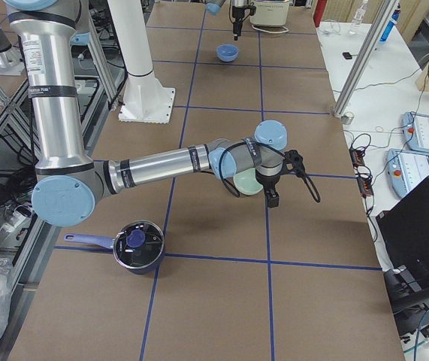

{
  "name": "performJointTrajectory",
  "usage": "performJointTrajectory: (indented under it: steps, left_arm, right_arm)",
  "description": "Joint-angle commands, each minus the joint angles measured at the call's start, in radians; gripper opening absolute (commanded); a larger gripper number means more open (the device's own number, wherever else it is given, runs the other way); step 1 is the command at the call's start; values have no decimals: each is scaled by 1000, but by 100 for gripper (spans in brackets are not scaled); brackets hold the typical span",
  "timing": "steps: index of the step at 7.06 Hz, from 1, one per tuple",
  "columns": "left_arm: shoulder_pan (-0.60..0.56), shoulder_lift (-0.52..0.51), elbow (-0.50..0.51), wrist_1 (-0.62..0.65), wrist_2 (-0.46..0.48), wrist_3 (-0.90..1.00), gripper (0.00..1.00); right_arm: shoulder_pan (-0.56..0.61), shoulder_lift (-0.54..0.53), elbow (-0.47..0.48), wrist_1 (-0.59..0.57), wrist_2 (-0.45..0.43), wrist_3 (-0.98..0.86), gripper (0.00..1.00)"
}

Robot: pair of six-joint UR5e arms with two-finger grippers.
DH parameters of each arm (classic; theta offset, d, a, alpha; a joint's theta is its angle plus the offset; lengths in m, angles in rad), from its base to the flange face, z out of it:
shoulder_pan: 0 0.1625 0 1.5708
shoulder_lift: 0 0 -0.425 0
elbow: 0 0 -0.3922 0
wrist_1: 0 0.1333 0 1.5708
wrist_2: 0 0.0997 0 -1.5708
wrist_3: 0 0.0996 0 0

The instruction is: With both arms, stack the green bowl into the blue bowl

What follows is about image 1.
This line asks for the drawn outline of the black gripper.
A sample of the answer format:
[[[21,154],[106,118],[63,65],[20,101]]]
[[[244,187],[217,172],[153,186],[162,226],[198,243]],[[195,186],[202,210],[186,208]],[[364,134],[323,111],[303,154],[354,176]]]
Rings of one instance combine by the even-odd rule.
[[[256,12],[255,5],[242,5],[242,6],[231,6],[230,21],[233,28],[234,40],[239,39],[239,35],[242,33],[244,21],[253,16]]]
[[[279,194],[276,191],[276,184],[283,175],[294,173],[297,177],[304,177],[304,159],[296,150],[289,150],[284,153],[279,166],[273,171],[255,171],[256,180],[263,186],[266,203],[269,208],[279,206]]]

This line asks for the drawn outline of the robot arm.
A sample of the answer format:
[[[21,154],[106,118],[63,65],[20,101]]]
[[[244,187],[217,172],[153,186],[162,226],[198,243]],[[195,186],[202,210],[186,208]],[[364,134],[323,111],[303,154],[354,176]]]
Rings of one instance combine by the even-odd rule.
[[[224,3],[225,0],[205,1],[206,10],[212,15],[217,15]],[[232,24],[234,40],[237,41],[238,38],[242,35],[242,28],[245,20],[248,17],[255,15],[256,6],[252,1],[233,0],[229,2],[229,7],[229,20]]]
[[[37,123],[41,156],[32,192],[35,213],[54,226],[86,220],[108,196],[178,177],[212,171],[218,179],[254,169],[270,207],[279,204],[275,186],[281,176],[305,177],[301,155],[288,150],[287,131],[265,120],[251,138],[218,139],[140,159],[95,161],[84,149],[71,43],[84,34],[85,1],[9,1],[8,18],[19,35]]]

